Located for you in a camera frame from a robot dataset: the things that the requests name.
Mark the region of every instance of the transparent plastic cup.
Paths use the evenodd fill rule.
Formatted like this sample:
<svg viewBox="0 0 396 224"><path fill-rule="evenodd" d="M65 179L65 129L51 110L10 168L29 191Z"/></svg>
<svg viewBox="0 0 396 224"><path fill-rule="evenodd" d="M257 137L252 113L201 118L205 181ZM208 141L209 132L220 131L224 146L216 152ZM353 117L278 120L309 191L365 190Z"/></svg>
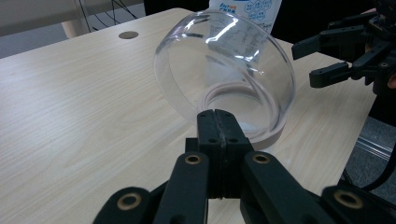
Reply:
<svg viewBox="0 0 396 224"><path fill-rule="evenodd" d="M204 110L231 112L256 150L278 139L295 95L290 60L277 42L253 22L216 10L180 21L156 49L154 70L180 115L195 124Z"/></svg>

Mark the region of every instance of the white refill pouch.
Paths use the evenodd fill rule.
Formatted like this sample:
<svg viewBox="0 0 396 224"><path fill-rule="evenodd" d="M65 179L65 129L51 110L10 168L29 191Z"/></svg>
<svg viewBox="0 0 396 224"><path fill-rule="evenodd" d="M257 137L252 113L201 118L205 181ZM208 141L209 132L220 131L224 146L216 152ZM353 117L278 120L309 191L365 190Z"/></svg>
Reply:
<svg viewBox="0 0 396 224"><path fill-rule="evenodd" d="M238 14L271 34L281 3L282 0L210 0L209 9Z"/></svg>

